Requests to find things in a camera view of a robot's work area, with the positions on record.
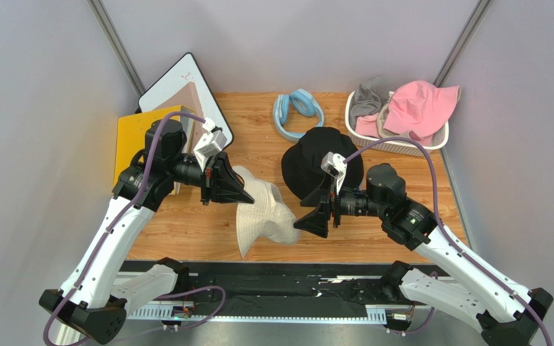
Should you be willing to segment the black bucket hat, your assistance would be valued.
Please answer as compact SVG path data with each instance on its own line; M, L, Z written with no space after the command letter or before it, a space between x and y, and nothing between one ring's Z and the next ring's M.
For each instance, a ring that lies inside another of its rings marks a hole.
M348 157L358 148L338 129L331 127L308 130L289 148L281 160L281 173L286 186L300 200L320 186L325 177L321 163L329 152Z

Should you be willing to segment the beige bucket hat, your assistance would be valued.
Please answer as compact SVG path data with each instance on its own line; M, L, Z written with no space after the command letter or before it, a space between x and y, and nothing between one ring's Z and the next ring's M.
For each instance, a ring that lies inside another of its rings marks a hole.
M283 201L278 187L258 179L244 166L235 166L234 171L243 179L245 192L254 199L251 204L237 205L235 224L241 257L247 256L259 238L278 244L297 243L301 231L294 228L296 216Z

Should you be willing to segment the pink and beige reversible hat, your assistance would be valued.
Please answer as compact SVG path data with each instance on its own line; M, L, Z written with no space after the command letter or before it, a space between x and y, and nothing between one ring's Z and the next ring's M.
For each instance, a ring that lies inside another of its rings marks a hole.
M394 133L384 128L385 120L389 115L388 105L384 105L378 113L356 117L355 132L361 136L374 138L403 137L419 142L423 146L430 146L433 136L419 137L413 131Z

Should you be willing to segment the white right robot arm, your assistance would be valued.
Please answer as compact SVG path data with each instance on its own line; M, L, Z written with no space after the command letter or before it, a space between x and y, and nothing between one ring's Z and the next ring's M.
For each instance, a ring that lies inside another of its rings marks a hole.
M396 261L381 277L386 295L429 305L480 333L488 345L530 345L553 297L520 285L464 245L434 212L406 195L405 180L389 164L375 165L365 190L335 185L315 190L314 211L294 227L325 238L342 216L377 217L388 237L439 266L457 285L434 280Z

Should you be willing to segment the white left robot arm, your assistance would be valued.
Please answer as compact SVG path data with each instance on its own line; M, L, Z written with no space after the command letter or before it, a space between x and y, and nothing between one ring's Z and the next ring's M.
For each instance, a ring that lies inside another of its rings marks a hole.
M203 135L187 154L182 117L182 112L173 112L151 124L144 145L119 174L107 213L79 264L59 288L47 289L40 297L51 321L81 333L85 341L106 345L127 317L147 303L194 294L189 269L170 258L115 283L137 236L175 185L199 188L203 204L253 202L229 163L222 128L201 119Z

